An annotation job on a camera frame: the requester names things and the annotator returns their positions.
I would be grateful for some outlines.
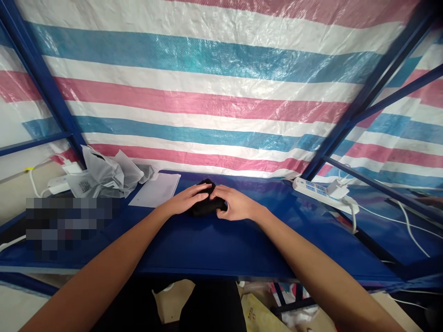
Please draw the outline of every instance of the plug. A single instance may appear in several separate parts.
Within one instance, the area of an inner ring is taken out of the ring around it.
[[[82,168],[80,165],[75,161],[71,162],[70,160],[66,159],[63,161],[63,165],[61,166],[66,174],[80,174],[83,173]]]
[[[335,179],[327,188],[326,192],[335,199],[341,199],[349,192],[344,179]]]

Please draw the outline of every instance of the hand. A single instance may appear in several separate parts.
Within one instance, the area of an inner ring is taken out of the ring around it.
[[[212,184],[195,184],[178,193],[170,200],[164,202],[158,208],[169,215],[180,214],[190,209],[195,203],[208,197],[208,193],[197,194],[199,191],[210,188]]]
[[[211,194],[210,199],[215,197],[224,199],[228,208],[227,211],[217,209],[217,217],[227,220],[242,220],[257,218],[257,214],[264,209],[263,205],[258,204],[255,200],[242,194],[238,190],[229,188],[224,185],[218,185]]]

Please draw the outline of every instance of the white power strip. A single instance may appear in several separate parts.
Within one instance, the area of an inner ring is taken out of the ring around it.
[[[322,185],[315,184],[310,181],[306,181],[302,178],[295,178],[292,184],[295,191],[298,191],[306,196],[312,197],[319,202],[328,204],[333,208],[337,208],[343,212],[352,214],[352,210],[356,214],[360,211],[357,202],[351,197],[344,197],[341,199],[335,199],[329,196],[326,192],[326,187]]]

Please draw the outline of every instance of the pink stripe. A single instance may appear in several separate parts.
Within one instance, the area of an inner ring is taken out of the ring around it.
[[[238,119],[335,123],[347,103],[279,101],[55,78],[66,100],[138,107],[166,113],[204,114]]]
[[[91,147],[107,156],[115,156],[119,150],[122,150],[130,158],[165,160],[187,165],[216,166],[235,171],[275,172],[279,169],[289,169],[291,171],[302,173],[309,164],[308,161],[296,160],[293,158],[278,162],[271,160],[249,160],[219,154],[197,154],[192,152],[138,146],[91,144]]]
[[[7,103],[42,99],[29,74],[20,71],[0,71],[0,95]]]
[[[181,2],[258,12],[276,17],[299,18],[326,25],[368,28],[387,22],[407,22],[418,0],[181,0]]]
[[[366,119],[360,121],[359,123],[356,124],[356,127],[368,129],[381,112],[383,112],[383,110],[378,111],[377,113],[371,115],[370,117],[367,117]]]
[[[382,163],[392,161],[424,167],[443,167],[443,156],[396,148],[385,148],[375,144],[354,143],[346,153],[346,156],[368,158]]]
[[[317,173],[318,176],[326,176],[328,172],[332,169],[332,165],[325,164]]]
[[[414,70],[404,85],[411,83],[415,79],[426,74],[427,70]],[[437,79],[421,89],[412,92],[409,97],[421,98],[421,104],[433,107],[443,107],[443,79]]]

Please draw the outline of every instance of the blue table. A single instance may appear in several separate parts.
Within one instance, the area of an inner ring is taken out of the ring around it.
[[[181,174],[176,192],[205,178],[242,191],[318,246],[363,285],[383,287],[401,282],[325,206],[295,192],[288,181],[168,173]],[[120,217],[89,240],[83,240],[79,248],[59,255],[56,261],[35,261],[24,243],[17,244],[0,253],[0,272],[75,273],[152,211],[127,205],[140,187],[121,200]],[[206,218],[192,218],[187,214],[172,217],[146,250],[136,272],[158,277],[295,280],[282,256],[254,222],[219,220],[215,214]]]
[[[369,211],[405,222],[404,214],[398,205],[387,201],[389,196],[370,186],[349,186],[349,189],[349,195],[354,198],[359,205],[367,208]],[[414,197],[407,189],[397,188],[396,190],[402,194]],[[443,194],[442,191],[437,190],[425,191],[435,196],[441,196]],[[411,212],[407,212],[407,214],[412,225],[425,228],[443,237],[443,230],[441,228],[423,220]],[[415,245],[409,236],[405,224],[383,219],[360,209],[360,212],[357,214],[357,226],[401,264],[411,265],[427,259],[425,254]],[[443,239],[417,228],[412,228],[412,233],[417,242],[431,257],[443,255]]]

